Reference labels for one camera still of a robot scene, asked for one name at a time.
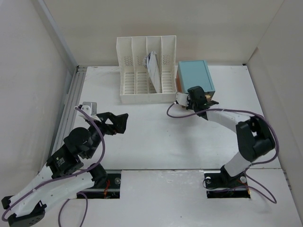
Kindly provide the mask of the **white spiral notebook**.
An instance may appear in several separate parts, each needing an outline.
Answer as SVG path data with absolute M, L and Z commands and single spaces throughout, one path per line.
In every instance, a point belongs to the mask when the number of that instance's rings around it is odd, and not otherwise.
M 160 70 L 158 67 L 156 52 L 149 52 L 149 54 L 143 59 L 143 62 L 156 93 L 161 93 Z

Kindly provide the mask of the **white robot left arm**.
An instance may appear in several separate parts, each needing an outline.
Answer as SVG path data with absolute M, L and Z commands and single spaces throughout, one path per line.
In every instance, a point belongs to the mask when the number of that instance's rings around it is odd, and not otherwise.
M 105 135 L 123 134 L 128 114 L 99 113 L 87 119 L 88 128 L 77 127 L 47 160 L 38 175 L 19 193 L 1 200 L 3 221 L 11 227 L 31 227 L 41 221 L 58 202 L 75 198 L 82 190 L 102 187 L 108 174 L 100 162 L 84 169 L 82 160 L 94 156 Z

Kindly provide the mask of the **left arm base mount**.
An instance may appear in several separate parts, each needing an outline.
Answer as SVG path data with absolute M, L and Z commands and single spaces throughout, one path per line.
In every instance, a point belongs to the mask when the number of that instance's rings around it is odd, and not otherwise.
M 107 171 L 107 178 L 102 184 L 81 190 L 77 193 L 77 199 L 84 199 L 84 194 L 88 199 L 119 199 L 121 176 L 121 170 Z

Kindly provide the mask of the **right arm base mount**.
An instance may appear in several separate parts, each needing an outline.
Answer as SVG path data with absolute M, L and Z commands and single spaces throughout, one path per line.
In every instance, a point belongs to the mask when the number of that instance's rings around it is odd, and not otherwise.
M 208 171 L 204 173 L 203 186 L 206 188 L 208 199 L 250 199 L 247 178 L 244 173 L 224 180 L 221 172 Z

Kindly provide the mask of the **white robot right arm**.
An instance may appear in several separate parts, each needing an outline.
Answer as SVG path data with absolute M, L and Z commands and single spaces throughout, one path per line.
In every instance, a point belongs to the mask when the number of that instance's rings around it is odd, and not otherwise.
M 218 102 L 207 100 L 200 86 L 191 87 L 187 92 L 187 109 L 236 134 L 238 152 L 220 169 L 219 180 L 222 185 L 231 186 L 236 182 L 237 176 L 244 173 L 255 160 L 278 148 L 276 135 L 263 116 L 242 110 L 212 108 Z

